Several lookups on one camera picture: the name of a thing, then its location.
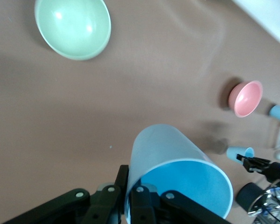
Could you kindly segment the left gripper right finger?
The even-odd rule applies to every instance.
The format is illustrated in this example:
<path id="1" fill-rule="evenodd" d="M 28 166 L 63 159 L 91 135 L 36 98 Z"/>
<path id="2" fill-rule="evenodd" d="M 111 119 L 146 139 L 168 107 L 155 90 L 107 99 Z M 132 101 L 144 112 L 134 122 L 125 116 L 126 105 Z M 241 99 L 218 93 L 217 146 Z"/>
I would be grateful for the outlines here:
<path id="1" fill-rule="evenodd" d="M 130 224 L 231 224 L 186 197 L 169 190 L 161 195 L 144 185 L 130 192 Z"/>

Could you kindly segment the pink bowl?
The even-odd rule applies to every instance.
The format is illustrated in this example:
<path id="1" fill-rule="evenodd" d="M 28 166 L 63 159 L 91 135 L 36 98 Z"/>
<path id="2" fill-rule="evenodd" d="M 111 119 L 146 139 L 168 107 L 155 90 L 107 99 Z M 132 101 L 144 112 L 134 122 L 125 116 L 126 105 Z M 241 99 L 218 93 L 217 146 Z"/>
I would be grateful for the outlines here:
<path id="1" fill-rule="evenodd" d="M 263 94 L 261 82 L 249 81 L 237 84 L 228 96 L 228 106 L 239 118 L 250 115 L 259 105 Z"/>

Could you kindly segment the brown table cloth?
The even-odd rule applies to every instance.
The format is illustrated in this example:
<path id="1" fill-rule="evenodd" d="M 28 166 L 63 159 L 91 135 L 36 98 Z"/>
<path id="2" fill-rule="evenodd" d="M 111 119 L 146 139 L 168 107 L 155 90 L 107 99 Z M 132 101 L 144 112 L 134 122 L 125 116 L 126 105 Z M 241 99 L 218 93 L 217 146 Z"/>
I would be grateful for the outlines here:
<path id="1" fill-rule="evenodd" d="M 112 33 L 87 61 L 54 52 L 33 0 L 0 0 L 0 224 L 72 189 L 93 193 L 130 161 L 146 127 L 170 124 L 229 177 L 267 186 L 226 158 L 227 145 L 273 160 L 280 43 L 230 0 L 105 0 Z M 241 82 L 263 87 L 244 118 Z"/>

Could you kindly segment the pale green bowl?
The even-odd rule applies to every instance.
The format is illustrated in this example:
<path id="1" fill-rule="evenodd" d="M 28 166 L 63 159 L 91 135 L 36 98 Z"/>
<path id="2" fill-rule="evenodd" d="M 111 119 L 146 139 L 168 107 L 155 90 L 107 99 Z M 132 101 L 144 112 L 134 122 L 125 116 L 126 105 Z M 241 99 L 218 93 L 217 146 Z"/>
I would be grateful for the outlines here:
<path id="1" fill-rule="evenodd" d="M 35 0 L 34 12 L 45 42 L 65 58 L 92 59 L 110 40 L 111 17 L 104 0 Z"/>

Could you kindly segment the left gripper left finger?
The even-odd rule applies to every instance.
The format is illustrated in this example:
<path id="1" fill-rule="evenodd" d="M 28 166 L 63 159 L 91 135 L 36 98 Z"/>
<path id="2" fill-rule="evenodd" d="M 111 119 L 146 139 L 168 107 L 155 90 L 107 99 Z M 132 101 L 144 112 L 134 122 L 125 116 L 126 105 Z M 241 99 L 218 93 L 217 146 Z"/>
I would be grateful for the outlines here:
<path id="1" fill-rule="evenodd" d="M 121 224 L 128 173 L 129 166 L 121 165 L 115 182 L 93 195 L 74 189 L 2 224 Z"/>

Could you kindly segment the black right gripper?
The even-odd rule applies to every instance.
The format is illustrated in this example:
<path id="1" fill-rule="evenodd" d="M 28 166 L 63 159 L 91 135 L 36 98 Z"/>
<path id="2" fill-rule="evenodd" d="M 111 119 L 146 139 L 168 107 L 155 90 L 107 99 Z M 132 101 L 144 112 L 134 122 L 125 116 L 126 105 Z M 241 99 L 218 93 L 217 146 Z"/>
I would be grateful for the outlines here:
<path id="1" fill-rule="evenodd" d="M 277 186 L 280 186 L 280 163 L 241 154 L 236 155 L 236 160 L 238 163 L 244 164 L 244 168 L 248 173 L 262 173 L 268 182 L 276 183 Z"/>

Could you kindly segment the black round pot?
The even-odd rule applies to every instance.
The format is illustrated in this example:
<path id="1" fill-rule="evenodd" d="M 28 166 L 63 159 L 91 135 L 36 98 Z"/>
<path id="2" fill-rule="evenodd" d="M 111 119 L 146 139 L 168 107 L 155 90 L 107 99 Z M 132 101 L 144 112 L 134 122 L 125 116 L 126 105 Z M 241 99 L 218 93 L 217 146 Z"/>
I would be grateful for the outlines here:
<path id="1" fill-rule="evenodd" d="M 240 189 L 235 200 L 249 216 L 255 216 L 262 212 L 269 194 L 267 190 L 250 182 Z"/>

